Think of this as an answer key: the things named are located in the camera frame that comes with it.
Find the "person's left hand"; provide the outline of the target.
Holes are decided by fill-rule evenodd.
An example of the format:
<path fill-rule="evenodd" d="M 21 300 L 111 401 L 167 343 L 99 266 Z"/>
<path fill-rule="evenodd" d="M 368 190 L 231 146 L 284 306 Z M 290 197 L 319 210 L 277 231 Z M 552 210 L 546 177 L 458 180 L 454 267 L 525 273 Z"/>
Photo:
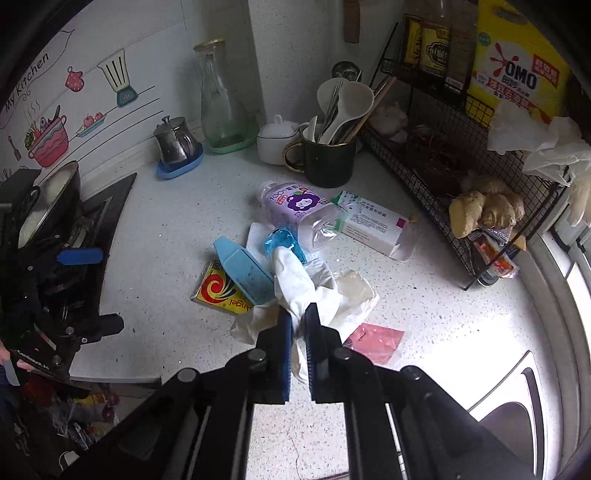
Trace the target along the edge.
<path fill-rule="evenodd" d="M 10 352 L 4 347 L 4 345 L 0 342 L 0 359 L 1 362 L 10 361 L 11 356 Z M 23 360 L 18 359 L 16 365 L 26 371 L 32 371 L 34 369 L 33 366 L 29 365 L 28 363 L 24 362 Z"/>

